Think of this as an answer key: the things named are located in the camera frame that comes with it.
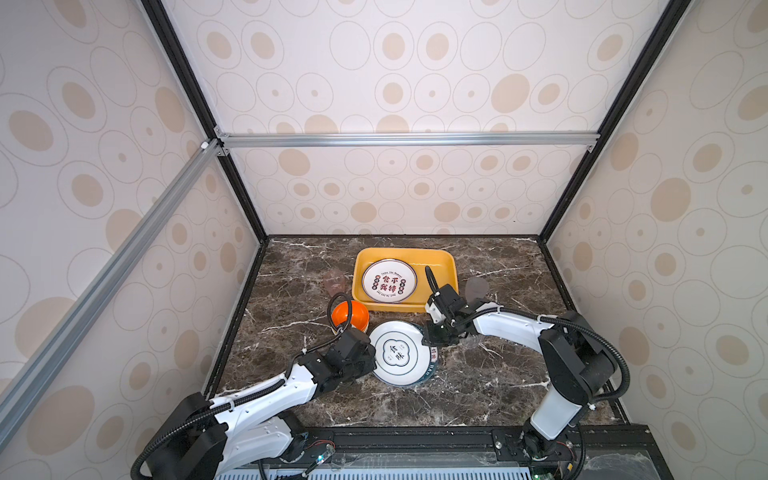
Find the green cloud pattern plate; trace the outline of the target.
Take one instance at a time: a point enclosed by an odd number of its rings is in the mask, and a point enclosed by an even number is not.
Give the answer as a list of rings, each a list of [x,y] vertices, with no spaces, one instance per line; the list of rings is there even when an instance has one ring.
[[[404,321],[388,321],[377,326],[370,335],[375,347],[376,367],[373,374],[385,384],[414,387],[421,383],[429,363],[422,330]]]

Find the red character white plate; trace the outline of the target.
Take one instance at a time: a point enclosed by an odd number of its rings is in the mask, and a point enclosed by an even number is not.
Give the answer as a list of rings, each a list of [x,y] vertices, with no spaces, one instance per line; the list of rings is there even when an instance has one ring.
[[[363,292],[377,303],[404,302],[415,292],[417,284],[414,268],[399,259],[376,261],[362,275]]]

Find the green rim lettered plate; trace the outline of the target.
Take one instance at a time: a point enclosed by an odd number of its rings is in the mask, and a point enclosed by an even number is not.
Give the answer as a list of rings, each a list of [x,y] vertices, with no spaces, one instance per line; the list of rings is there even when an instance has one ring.
[[[421,383],[431,379],[437,372],[439,366],[439,349],[434,346],[426,346],[426,353],[428,354],[429,363],[424,374],[419,379]]]

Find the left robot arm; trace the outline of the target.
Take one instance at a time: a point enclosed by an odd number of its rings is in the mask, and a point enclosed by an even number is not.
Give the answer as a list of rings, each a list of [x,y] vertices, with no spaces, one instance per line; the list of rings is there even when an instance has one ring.
[[[348,327],[299,352],[286,370],[227,396],[185,398],[131,465],[132,479],[213,479],[256,460],[276,458],[303,432],[287,410],[375,369],[376,349]]]

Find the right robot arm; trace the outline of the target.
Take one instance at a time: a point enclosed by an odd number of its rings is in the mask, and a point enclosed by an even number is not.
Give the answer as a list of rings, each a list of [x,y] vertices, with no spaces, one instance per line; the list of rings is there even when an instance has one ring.
[[[433,287],[425,305],[431,322],[423,343],[445,347],[468,336],[491,336],[539,353],[550,386],[523,425],[521,447],[532,459],[553,451],[563,431],[600,402],[623,396],[631,381],[627,361],[576,311],[534,315],[485,299],[468,301],[450,285]]]

